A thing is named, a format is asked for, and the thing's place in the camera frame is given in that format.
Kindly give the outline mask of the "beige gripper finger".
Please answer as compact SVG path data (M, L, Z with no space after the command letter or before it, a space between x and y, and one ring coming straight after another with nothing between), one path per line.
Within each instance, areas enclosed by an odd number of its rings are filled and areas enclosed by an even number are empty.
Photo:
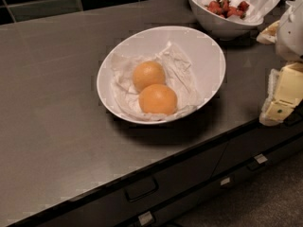
M257 36L257 41L261 44L274 44L279 27L279 20L273 22L260 32Z
M303 100L303 63L290 61L280 70L272 69L267 93L259 122L271 127L282 123Z

